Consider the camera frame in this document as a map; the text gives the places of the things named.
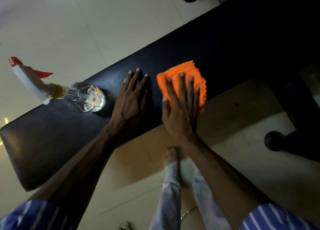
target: pant leg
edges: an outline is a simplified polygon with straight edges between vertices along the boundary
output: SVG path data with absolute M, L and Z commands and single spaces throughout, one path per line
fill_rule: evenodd
M 223 212 L 215 202 L 205 178 L 197 167 L 194 170 L 193 190 L 207 230 L 231 230 Z
M 165 180 L 149 230 L 180 230 L 181 190 L 174 177 Z

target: left hand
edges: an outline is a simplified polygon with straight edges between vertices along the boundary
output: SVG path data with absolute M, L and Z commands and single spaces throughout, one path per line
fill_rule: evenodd
M 148 90 L 145 89 L 145 85 L 149 76 L 145 74 L 141 82 L 137 84 L 140 74 L 140 69 L 136 69 L 135 73 L 129 71 L 111 116 L 110 124 L 124 133 L 138 124 L 146 110 Z

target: orange cloth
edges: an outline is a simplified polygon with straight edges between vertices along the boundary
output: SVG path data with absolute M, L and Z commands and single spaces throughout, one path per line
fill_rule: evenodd
M 186 74 L 186 88 L 188 88 L 190 76 L 193 76 L 194 90 L 196 87 L 200 88 L 199 112 L 204 112 L 204 105 L 207 100 L 206 80 L 201 76 L 199 69 L 195 66 L 193 61 L 182 63 L 157 75 L 158 85 L 162 91 L 163 97 L 166 96 L 170 101 L 167 88 L 167 79 L 169 77 L 171 77 L 174 91 L 179 97 L 179 77 L 182 72 Z

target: floor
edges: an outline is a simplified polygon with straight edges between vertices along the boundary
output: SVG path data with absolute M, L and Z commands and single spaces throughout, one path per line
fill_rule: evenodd
M 130 55 L 219 5 L 218 0 L 0 0 L 0 126 L 41 102 L 20 84 L 7 58 L 54 72 L 46 82 L 69 85 Z M 310 66 L 303 78 L 320 104 L 320 74 Z M 269 87 L 249 80 L 211 100 L 199 117 L 198 134 L 271 199 L 320 224 L 320 164 L 266 149 L 264 135 L 294 131 Z M 132 140 L 111 156 L 79 226 L 118 229 L 130 221 L 148 229 L 164 179 L 162 153 L 177 146 L 164 126 Z M 33 192 L 24 192 L 0 143 L 0 215 Z M 190 159 L 182 162 L 184 214 L 196 206 Z M 205 229 L 198 210 L 182 229 Z

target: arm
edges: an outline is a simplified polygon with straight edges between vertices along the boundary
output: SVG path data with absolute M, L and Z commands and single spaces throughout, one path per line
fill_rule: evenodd
M 170 78 L 167 85 L 171 106 L 164 98 L 162 121 L 201 171 L 231 228 L 238 230 L 254 208 L 271 200 L 196 135 L 200 91 L 196 88 L 194 93 L 193 80 L 186 89 L 181 74 L 180 98 Z
M 79 151 L 33 196 L 59 206 L 78 226 L 99 177 L 115 146 L 131 128 L 137 125 L 146 107 L 146 75 L 136 86 L 141 71 L 129 72 L 115 103 L 110 120 L 99 135 Z

